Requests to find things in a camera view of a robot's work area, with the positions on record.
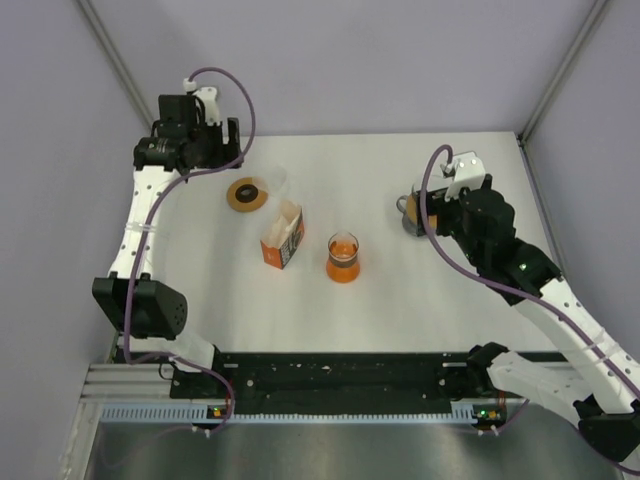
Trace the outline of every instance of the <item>roll of tape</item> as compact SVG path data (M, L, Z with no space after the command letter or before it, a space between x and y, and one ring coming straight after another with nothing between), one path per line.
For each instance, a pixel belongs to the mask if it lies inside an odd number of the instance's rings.
M253 212L265 204L269 195L256 186L253 177L236 180L227 190L227 203L236 212Z

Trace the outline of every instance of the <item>white table surface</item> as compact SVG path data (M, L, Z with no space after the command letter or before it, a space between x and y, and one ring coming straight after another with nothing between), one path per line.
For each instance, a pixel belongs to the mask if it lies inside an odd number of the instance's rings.
M548 254L512 133L258 137L242 169L179 187L167 284L186 295L189 324L222 351L466 351L489 341L555 350L501 297L453 271L426 238L402 229L396 198L410 191L442 143L456 153L477 152L516 210L517 234ZM282 271L263 262L259 242L277 201L246 214L226 203L233 181L273 165L286 169L306 230ZM360 241L362 271L346 285L325 273L327 240L341 229ZM468 267L451 239L442 243Z

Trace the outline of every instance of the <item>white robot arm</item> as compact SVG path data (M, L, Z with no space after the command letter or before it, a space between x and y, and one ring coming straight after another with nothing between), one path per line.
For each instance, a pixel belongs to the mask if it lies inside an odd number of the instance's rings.
M240 154L236 119L228 120L229 138L223 141L217 90L197 89L195 82L185 82L185 89L185 95L159 97L160 119L154 122L151 135L142 138L134 149L133 197L122 242L108 277L94 279L92 291L111 323L123 332L127 284L140 253L130 351L166 352L170 358L180 357L209 369L215 347L187 323L184 295L164 283L167 219L173 214L178 194L164 197L151 224L146 224L156 200L186 173L224 166ZM137 252L143 234L147 236L144 251ZM176 366L186 372L199 371L184 362Z
M426 179L443 151L450 154L442 171L451 184L428 192ZM606 457L627 458L640 444L640 367L589 314L553 262L515 237L515 212L491 189L491 177L476 154L453 156L449 146L438 149L425 173L420 207L426 233L443 258L452 262L435 234L451 236L478 277L461 273L487 284L530 319L575 373L544 368L497 344L472 350L469 363L486 371L493 388L528 398L568 420ZM434 223L436 230L429 226Z

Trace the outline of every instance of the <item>orange beaker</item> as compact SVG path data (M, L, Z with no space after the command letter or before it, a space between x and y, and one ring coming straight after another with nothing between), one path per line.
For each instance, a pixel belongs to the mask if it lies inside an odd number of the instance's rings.
M360 273L358 239L349 232L338 232L329 239L327 274L338 283L349 283Z

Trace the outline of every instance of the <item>purple wall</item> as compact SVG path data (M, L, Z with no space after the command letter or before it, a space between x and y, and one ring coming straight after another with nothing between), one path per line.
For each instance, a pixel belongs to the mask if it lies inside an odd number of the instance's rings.
M215 64L246 82L259 133L303 134L518 131L593 0L93 3L153 110Z
M640 358L640 2L613 2L531 141L576 292Z
M0 58L0 477L50 479L113 336L91 281L144 131L71 1L6 5Z

